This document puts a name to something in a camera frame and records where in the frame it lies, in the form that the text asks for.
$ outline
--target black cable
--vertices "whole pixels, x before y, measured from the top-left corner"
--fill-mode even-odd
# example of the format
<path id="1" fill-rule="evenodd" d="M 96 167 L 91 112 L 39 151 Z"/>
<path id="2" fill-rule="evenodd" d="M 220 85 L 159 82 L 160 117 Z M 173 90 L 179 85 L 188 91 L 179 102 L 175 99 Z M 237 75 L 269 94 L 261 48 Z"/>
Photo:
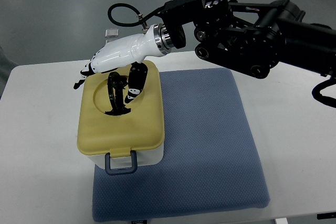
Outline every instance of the black cable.
<path id="1" fill-rule="evenodd" d="M 322 89 L 325 89 L 327 87 L 330 87 L 332 85 L 336 84 L 336 79 L 331 78 L 327 81 L 324 81 L 318 85 L 316 85 L 315 88 L 313 88 L 313 90 L 311 91 L 311 94 L 313 95 L 314 99 L 323 103 L 324 105 L 336 108 L 336 99 L 332 98 L 332 97 L 325 97 L 323 96 L 320 91 Z"/>
<path id="2" fill-rule="evenodd" d="M 114 5 L 111 5 L 110 8 L 108 9 L 107 11 L 107 15 L 109 17 L 109 20 L 117 25 L 117 26 L 121 26 L 121 27 L 134 27 L 134 26 L 138 26 L 138 25 L 141 25 L 143 24 L 145 21 L 147 21 L 148 19 L 150 19 L 151 17 L 153 16 L 156 16 L 162 9 L 163 9 L 163 6 L 155 9 L 154 11 L 152 11 L 151 13 L 149 13 L 148 15 L 146 15 L 145 17 L 143 17 L 140 21 L 138 22 L 134 22 L 134 23 L 121 23 L 121 22 L 118 22 L 116 20 L 114 20 L 112 18 L 112 11 L 113 9 L 117 8 L 117 7 L 126 7 L 128 9 L 131 9 L 133 10 L 137 15 L 140 14 L 140 12 L 138 11 L 138 9 L 136 9 L 134 6 L 132 5 L 129 5 L 129 4 L 125 4 L 125 3 L 117 3 L 117 4 L 114 4 Z"/>

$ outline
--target white table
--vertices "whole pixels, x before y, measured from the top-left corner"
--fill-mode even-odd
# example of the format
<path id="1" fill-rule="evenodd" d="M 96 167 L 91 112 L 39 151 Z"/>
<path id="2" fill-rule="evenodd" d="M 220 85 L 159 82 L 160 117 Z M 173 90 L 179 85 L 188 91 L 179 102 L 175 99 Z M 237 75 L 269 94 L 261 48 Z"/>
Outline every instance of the white table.
<path id="1" fill-rule="evenodd" d="M 218 67 L 194 52 L 148 59 L 160 71 Z M 72 89 L 85 63 L 13 70 L 0 100 L 1 224 L 94 223 L 94 164 L 76 146 L 82 88 Z M 336 211 L 336 109 L 311 96 L 312 88 L 326 78 L 281 63 L 264 80 L 233 74 L 264 169 L 268 207 L 155 219 L 151 224 L 227 223 Z M 335 88 L 327 92 L 336 97 Z"/>

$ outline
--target blue cushion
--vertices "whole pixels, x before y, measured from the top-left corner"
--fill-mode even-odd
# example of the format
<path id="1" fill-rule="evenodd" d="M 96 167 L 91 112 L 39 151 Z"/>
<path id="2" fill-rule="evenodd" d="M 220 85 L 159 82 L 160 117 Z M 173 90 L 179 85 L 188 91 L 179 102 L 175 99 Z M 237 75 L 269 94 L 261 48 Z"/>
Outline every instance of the blue cushion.
<path id="1" fill-rule="evenodd" d="M 94 220 L 266 207 L 263 169 L 231 71 L 161 72 L 160 79 L 164 157 L 130 175 L 108 176 L 96 166 Z"/>

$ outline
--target white container base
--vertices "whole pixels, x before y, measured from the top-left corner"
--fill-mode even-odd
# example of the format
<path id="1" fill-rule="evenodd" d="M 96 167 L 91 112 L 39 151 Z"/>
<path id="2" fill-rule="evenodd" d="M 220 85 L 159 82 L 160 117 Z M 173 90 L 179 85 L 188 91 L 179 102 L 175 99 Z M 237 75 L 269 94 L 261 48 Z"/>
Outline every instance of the white container base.
<path id="1" fill-rule="evenodd" d="M 155 165 L 163 158 L 163 144 L 156 149 L 147 151 L 137 151 L 138 166 Z M 87 156 L 98 167 L 105 169 L 105 154 Z M 132 166 L 131 157 L 110 158 L 111 169 L 128 168 Z"/>

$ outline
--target gray handle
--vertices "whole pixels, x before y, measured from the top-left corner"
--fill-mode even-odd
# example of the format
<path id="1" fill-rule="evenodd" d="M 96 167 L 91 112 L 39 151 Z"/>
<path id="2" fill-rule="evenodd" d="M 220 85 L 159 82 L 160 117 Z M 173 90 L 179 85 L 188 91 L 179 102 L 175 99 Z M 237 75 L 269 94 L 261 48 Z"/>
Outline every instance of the gray handle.
<path id="1" fill-rule="evenodd" d="M 132 174 L 135 173 L 135 171 L 138 169 L 138 159 L 136 155 L 136 151 L 131 151 L 131 160 L 132 160 L 132 167 L 127 169 L 111 169 L 111 163 L 110 163 L 110 153 L 105 154 L 105 172 L 110 175 L 123 175 L 123 174 Z"/>

